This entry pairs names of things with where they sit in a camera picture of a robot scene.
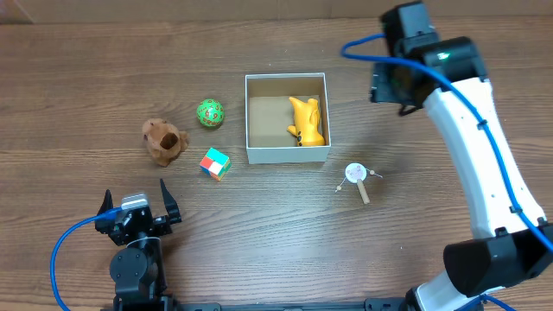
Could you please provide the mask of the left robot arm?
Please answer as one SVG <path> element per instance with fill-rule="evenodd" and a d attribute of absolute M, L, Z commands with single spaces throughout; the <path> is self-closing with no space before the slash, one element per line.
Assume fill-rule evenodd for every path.
<path fill-rule="evenodd" d="M 153 216 L 148 196 L 144 193 L 124 197 L 121 206 L 113 205 L 107 191 L 95 229 L 122 249 L 110 263 L 110 276 L 115 283 L 115 310 L 175 311 L 179 303 L 166 295 L 166 273 L 162 259 L 161 237 L 172 232 L 171 225 L 181 222 L 181 213 L 174 197 L 160 182 L 167 213 Z"/>

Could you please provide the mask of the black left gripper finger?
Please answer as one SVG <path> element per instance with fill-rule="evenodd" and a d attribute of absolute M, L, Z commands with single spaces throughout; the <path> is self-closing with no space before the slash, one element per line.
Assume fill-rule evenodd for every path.
<path fill-rule="evenodd" d="M 165 209 L 170 219 L 179 219 L 181 217 L 180 209 L 176 203 L 175 198 L 170 194 L 163 179 L 160 179 L 160 186 L 162 190 L 162 198 Z"/>
<path fill-rule="evenodd" d="M 111 197 L 111 191 L 109 189 L 105 190 L 105 197 L 101 207 L 99 208 L 98 215 L 109 212 L 113 208 L 113 201 Z"/>

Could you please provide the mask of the colourful two-by-two puzzle cube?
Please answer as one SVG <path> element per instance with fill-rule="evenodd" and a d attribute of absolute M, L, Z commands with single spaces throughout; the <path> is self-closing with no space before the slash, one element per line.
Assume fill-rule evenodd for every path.
<path fill-rule="evenodd" d="M 223 179 L 231 165 L 230 158 L 214 148 L 210 148 L 200 161 L 201 170 L 217 181 Z"/>

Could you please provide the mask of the brown plush capybara toy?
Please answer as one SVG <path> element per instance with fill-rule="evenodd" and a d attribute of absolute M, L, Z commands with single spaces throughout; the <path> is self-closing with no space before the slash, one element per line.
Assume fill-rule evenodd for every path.
<path fill-rule="evenodd" d="M 179 131 L 166 119 L 148 119 L 143 124 L 142 132 L 147 150 L 153 160 L 162 167 L 167 167 L 188 148 L 188 133 Z"/>

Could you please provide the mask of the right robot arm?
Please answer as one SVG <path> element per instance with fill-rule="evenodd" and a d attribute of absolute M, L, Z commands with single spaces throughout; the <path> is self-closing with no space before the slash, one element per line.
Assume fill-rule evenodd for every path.
<path fill-rule="evenodd" d="M 450 152 L 470 214 L 472 238 L 443 252 L 444 271 L 413 288 L 406 310 L 474 308 L 480 295 L 539 276 L 552 262 L 552 225 L 518 170 L 474 42 L 443 40 L 422 2 L 380 21 L 390 59 L 373 72 L 372 101 L 427 112 Z"/>

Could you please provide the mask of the yellow rubber toy animal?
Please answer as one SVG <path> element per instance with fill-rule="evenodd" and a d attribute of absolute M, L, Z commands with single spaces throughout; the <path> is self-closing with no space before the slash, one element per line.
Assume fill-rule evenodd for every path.
<path fill-rule="evenodd" d="M 289 125 L 287 131 L 296 138 L 299 147 L 322 146 L 325 144 L 324 136 L 319 132 L 321 112 L 319 102 L 315 98 L 309 98 L 303 102 L 298 98 L 289 97 L 294 109 L 294 123 Z"/>

